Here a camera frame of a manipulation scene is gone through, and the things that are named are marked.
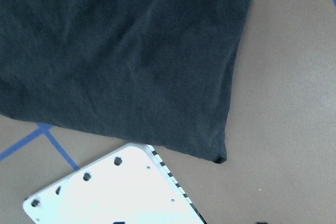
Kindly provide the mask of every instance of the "gray floor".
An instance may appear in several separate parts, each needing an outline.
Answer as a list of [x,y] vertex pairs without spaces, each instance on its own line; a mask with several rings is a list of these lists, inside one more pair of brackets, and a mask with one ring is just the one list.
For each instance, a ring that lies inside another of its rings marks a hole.
[[[37,129],[0,116],[0,153]],[[122,140],[53,127],[79,166]],[[156,146],[209,224],[336,222],[336,6],[253,0],[234,73],[228,161]],[[43,134],[0,162],[0,223],[32,223],[23,200],[71,173]]]

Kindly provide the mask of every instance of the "black and white striped edge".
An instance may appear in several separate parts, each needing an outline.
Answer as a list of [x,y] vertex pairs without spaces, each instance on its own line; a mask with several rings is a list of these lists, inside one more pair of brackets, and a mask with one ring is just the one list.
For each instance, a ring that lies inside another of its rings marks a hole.
[[163,160],[161,159],[161,157],[159,156],[159,154],[156,152],[156,150],[154,149],[154,147],[152,145],[149,145],[149,144],[147,146],[151,150],[151,152],[153,153],[154,157],[160,162],[161,166],[166,171],[166,173],[168,174],[168,176],[170,177],[170,179],[174,182],[174,184],[177,186],[177,188],[183,194],[183,196],[188,201],[188,203],[190,204],[190,206],[194,209],[194,211],[200,217],[200,219],[202,220],[202,222],[204,224],[207,224],[206,221],[205,221],[205,219],[202,217],[202,215],[200,214],[200,212],[197,210],[197,208],[194,206],[194,204],[192,203],[192,201],[190,200],[190,198],[186,194],[186,192],[183,190],[183,188],[177,182],[177,180],[175,179],[175,177],[173,176],[173,174],[170,172],[170,170],[168,169],[168,167],[166,166],[166,164],[163,162]]

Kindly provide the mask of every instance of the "screw hole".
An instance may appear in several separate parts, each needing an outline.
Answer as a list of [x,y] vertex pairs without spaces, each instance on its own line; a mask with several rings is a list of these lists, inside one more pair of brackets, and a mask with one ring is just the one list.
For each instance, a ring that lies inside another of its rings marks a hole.
[[57,189],[56,189],[55,193],[56,193],[57,195],[59,195],[59,191],[61,191],[61,187],[60,187],[60,186],[59,186],[59,187],[57,187]]
[[34,200],[31,202],[31,206],[32,206],[32,207],[37,207],[39,204],[40,204],[40,201],[38,201],[37,199],[34,199]]
[[89,181],[91,179],[91,174],[89,173],[84,173],[83,180],[84,181]]
[[114,164],[119,166],[122,164],[122,159],[120,157],[115,157]]

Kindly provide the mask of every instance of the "black cloth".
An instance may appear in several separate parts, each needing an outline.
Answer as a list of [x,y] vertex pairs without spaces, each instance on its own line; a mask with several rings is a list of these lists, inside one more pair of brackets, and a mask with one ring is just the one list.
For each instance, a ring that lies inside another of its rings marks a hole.
[[226,160],[250,0],[0,0],[0,113]]

